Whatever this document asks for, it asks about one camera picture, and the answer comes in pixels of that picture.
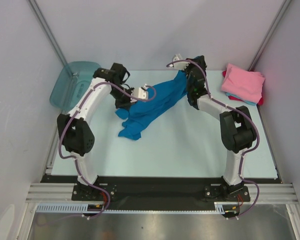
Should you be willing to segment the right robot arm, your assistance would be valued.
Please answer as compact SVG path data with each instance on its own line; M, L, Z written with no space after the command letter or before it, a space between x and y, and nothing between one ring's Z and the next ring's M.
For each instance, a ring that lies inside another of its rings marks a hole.
M260 142L259 132L246 106L233 108L211 95L203 55L187 58L186 63L184 72L189 105L219 121L221 141L227 149L226 167L222 176L226 185L220 188L220 194L225 200L232 201L239 194L236 185L243 182L246 154L254 141L257 144Z

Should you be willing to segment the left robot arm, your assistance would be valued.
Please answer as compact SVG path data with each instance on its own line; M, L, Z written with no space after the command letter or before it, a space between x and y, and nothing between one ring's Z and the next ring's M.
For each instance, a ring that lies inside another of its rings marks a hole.
M128 110L136 102L131 97L134 88L123 87L127 81L125 76L130 76L130 73L120 63L113 63L110 69L98 68L79 102L68 113L61 113L57 117L58 154L61 159L73 160L77 180L85 185L83 194L90 200L97 199L101 193L101 188L94 184L98 171L89 157L96 139L90 123L97 108L109 95L115 99L117 109Z

